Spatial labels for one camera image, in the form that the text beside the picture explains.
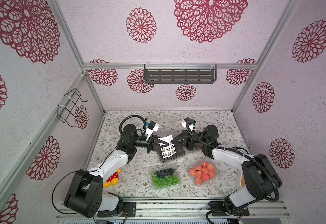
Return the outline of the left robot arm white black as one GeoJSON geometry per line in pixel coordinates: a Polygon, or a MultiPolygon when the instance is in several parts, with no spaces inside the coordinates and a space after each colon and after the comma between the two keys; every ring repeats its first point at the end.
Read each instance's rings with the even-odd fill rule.
{"type": "Polygon", "coordinates": [[[139,130],[133,124],[122,127],[117,146],[103,162],[89,170],[80,169],[74,173],[64,206],[87,218],[104,211],[117,216],[122,214],[123,200],[112,193],[104,194],[103,186],[134,158],[138,147],[145,147],[148,151],[171,148],[172,135],[159,137],[154,135],[156,130],[157,124],[154,122],[149,124],[142,135],[138,134],[139,130]]]}

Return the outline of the white sticker label sheet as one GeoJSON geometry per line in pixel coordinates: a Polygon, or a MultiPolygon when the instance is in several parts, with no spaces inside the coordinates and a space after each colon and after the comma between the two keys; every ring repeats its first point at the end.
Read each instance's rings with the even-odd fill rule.
{"type": "Polygon", "coordinates": [[[170,145],[168,147],[161,148],[161,154],[162,154],[163,158],[165,159],[165,158],[174,156],[176,154],[177,150],[176,150],[175,145],[171,144],[171,142],[170,142],[173,139],[173,136],[169,135],[167,137],[161,137],[159,139],[170,143],[170,145]]]}

